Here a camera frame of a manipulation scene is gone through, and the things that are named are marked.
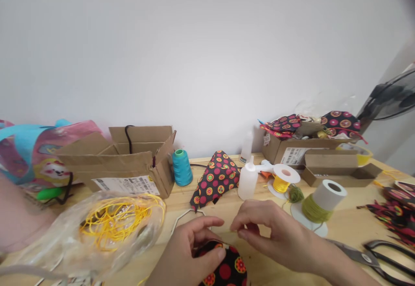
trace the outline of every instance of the black scissors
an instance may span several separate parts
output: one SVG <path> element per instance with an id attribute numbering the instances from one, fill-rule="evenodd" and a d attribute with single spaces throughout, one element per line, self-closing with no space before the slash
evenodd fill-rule
<path id="1" fill-rule="evenodd" d="M 415 284 L 407 283 L 404 281 L 401 281 L 393 276 L 390 276 L 388 273 L 383 271 L 380 268 L 380 264 L 378 259 L 385 261 L 386 263 L 389 263 L 390 265 L 394 266 L 395 268 L 401 270 L 402 272 L 405 272 L 406 274 L 415 277 L 415 271 L 411 270 L 396 261 L 386 257 L 385 255 L 382 255 L 373 249 L 375 249 L 378 246 L 388 246 L 393 249 L 396 249 L 399 252 L 402 252 L 403 254 L 407 255 L 408 257 L 415 260 L 415 254 L 406 250 L 405 248 L 398 246 L 394 243 L 390 243 L 387 241 L 381 241 L 381 240 L 375 240 L 368 242 L 366 244 L 363 244 L 363 246 L 367 249 L 366 251 L 360 251 L 353 247 L 347 246 L 343 243 L 340 243 L 338 241 L 333 241 L 330 239 L 327 239 L 327 241 L 333 243 L 337 247 L 339 247 L 350 259 L 357 261 L 361 264 L 365 264 L 370 266 L 376 273 L 378 273 L 381 277 L 383 277 L 385 280 L 390 282 L 393 285 L 396 286 L 415 286 Z"/>

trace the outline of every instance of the blue thread cone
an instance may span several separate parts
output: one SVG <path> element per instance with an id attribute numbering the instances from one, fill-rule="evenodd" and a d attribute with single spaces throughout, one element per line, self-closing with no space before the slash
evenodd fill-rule
<path id="1" fill-rule="evenodd" d="M 184 187 L 193 180 L 193 173 L 190 169 L 189 157 L 185 150 L 179 149 L 173 154 L 174 178 L 177 185 Z"/>

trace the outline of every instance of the cardboard box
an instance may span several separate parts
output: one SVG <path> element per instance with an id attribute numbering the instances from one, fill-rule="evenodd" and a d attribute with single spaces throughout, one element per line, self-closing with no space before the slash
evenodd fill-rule
<path id="1" fill-rule="evenodd" d="M 110 127 L 113 143 L 93 133 L 56 151 L 56 155 L 92 191 L 152 193 L 167 198 L 174 174 L 172 126 Z"/>
<path id="2" fill-rule="evenodd" d="M 324 179 L 343 187 L 366 187 L 382 172 L 371 163 L 358 167 L 355 150 L 309 150 L 305 160 L 306 168 L 301 177 L 311 187 L 318 187 Z"/>
<path id="3" fill-rule="evenodd" d="M 304 154 L 310 149 L 335 149 L 339 144 L 353 140 L 342 139 L 307 139 L 298 140 L 290 138 L 285 141 L 275 136 L 270 136 L 269 144 L 262 147 L 264 157 L 271 164 L 285 164 L 294 169 L 304 167 Z"/>

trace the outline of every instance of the wooden tabletop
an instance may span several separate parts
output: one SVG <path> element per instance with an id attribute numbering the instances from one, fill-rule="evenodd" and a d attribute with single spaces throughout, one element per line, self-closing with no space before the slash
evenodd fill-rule
<path id="1" fill-rule="evenodd" d="M 264 159 L 262 153 L 255 153 L 255 164 L 258 165 Z M 239 162 L 239 156 L 230 156 L 238 166 L 243 164 Z M 192 164 L 206 165 L 210 161 L 208 158 L 191 159 Z M 385 171 L 394 170 L 379 161 L 372 160 L 372 163 L 382 168 Z M 147 277 L 158 259 L 160 258 L 166 243 L 169 240 L 170 233 L 174 222 L 178 216 L 190 208 L 189 201 L 197 186 L 197 180 L 203 175 L 203 167 L 192 166 L 193 181 L 185 187 L 174 186 L 173 191 L 168 199 L 165 200 L 167 210 L 163 225 L 163 230 L 155 246 L 146 251 L 143 255 L 133 258 L 122 270 L 113 275 L 105 283 L 105 286 L 135 286 L 139 281 Z M 415 178 L 408 176 L 401 172 L 394 172 L 393 175 L 399 180 L 415 184 Z M 383 185 L 391 185 L 394 179 L 385 173 L 381 173 L 377 179 Z M 266 179 L 261 175 L 258 177 L 255 196 L 257 200 L 273 200 L 278 205 L 282 206 L 284 200 L 274 197 L 266 187 Z M 301 180 L 298 184 L 304 193 L 304 196 L 315 191 L 315 188 L 310 187 L 305 181 Z M 374 184 L 367 187 L 347 188 L 347 197 L 336 207 L 332 218 L 327 222 L 329 234 L 327 238 L 331 238 L 343 242 L 349 246 L 363 250 L 362 244 L 374 239 L 382 239 L 396 243 L 395 240 L 388 237 L 393 235 L 386 227 L 381 224 L 374 214 L 368 210 L 358 210 L 356 206 L 371 204 L 374 200 L 384 202 L 385 199 L 380 193 L 380 188 Z M 52 209 L 56 213 L 61 213 L 64 209 L 75 203 L 87 198 L 91 191 L 84 185 L 76 185 L 73 187 L 74 196 L 71 197 L 64 206 L 54 205 Z M 264 255 L 258 253 L 256 250 L 247 245 L 243 240 L 239 239 L 236 233 L 229 231 L 229 226 L 234 219 L 239 207 L 243 201 L 238 197 L 237 189 L 230 190 L 220 198 L 220 200 L 213 205 L 212 203 L 202 210 L 207 216 L 218 216 L 225 220 L 225 224 L 220 228 L 212 228 L 224 242 L 236 246 L 241 253 L 247 270 L 248 277 L 253 286 L 256 285 L 329 285 L 324 279 L 306 273 L 295 273 L 283 266 L 273 262 Z M 284 210 L 290 213 L 290 203 L 284 206 Z M 179 224 L 182 224 L 195 216 L 201 214 L 188 213 L 180 219 Z M 269 231 L 265 227 L 260 227 L 262 235 L 269 235 Z M 398 254 L 387 248 L 379 248 L 379 252 L 391 257 L 401 264 L 414 269 L 414 264 L 405 256 Z M 17 258 L 19 253 L 9 255 L 3 265 L 10 265 Z M 380 278 L 372 269 L 363 266 L 371 276 L 378 280 L 383 285 L 389 285 L 385 280 Z M 411 282 L 407 276 L 402 275 L 399 271 L 395 271 L 392 267 L 382 264 L 382 268 L 389 274 L 407 282 Z M 22 285 L 32 286 L 38 281 L 38 278 L 32 276 L 6 276 L 0 277 L 0 284 L 2 286 Z M 41 286 L 49 286 L 52 281 L 44 281 Z"/>

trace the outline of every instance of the scissor handle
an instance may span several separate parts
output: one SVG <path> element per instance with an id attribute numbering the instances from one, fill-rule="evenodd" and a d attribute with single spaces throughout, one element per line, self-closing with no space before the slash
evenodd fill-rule
<path id="1" fill-rule="evenodd" d="M 375 241 L 371 241 L 368 242 L 366 244 L 363 245 L 367 250 L 369 250 L 377 259 L 383 260 L 386 263 L 391 264 L 392 266 L 394 266 L 395 268 L 401 270 L 402 272 L 407 273 L 408 275 L 415 277 L 415 271 L 401 265 L 400 263 L 397 263 L 396 261 L 386 257 L 385 255 L 382 255 L 376 251 L 373 251 L 374 248 L 378 247 L 378 246 L 387 246 L 387 247 L 391 247 L 394 248 L 400 252 L 402 252 L 403 254 L 409 256 L 410 258 L 415 260 L 415 254 L 411 253 L 410 251 L 406 250 L 405 248 L 398 246 L 394 243 L 390 243 L 387 241 L 381 241 L 381 240 L 375 240 Z M 380 276 L 382 276 L 384 279 L 386 279 L 387 281 L 389 281 L 390 283 L 392 283 L 393 285 L 397 285 L 397 286 L 415 286 L 415 284 L 410 284 L 407 282 L 403 282 L 401 280 L 398 280 L 397 278 L 390 276 L 388 273 L 386 273 L 385 271 L 383 271 L 381 268 L 379 267 L 372 267 L 373 270 L 375 270 Z"/>
<path id="2" fill-rule="evenodd" d="M 378 246 L 387 246 L 387 247 L 391 247 L 396 249 L 397 251 L 400 251 L 401 253 L 407 255 L 408 257 L 412 258 L 415 260 L 415 254 L 410 252 L 409 250 L 407 250 L 406 248 L 403 248 L 399 245 L 396 245 L 394 243 L 391 242 L 387 242 L 387 241 L 381 241 L 381 240 L 375 240 L 375 241 L 371 241 L 368 242 L 366 244 L 363 245 L 367 250 L 372 251 L 372 249 L 375 249 Z"/>

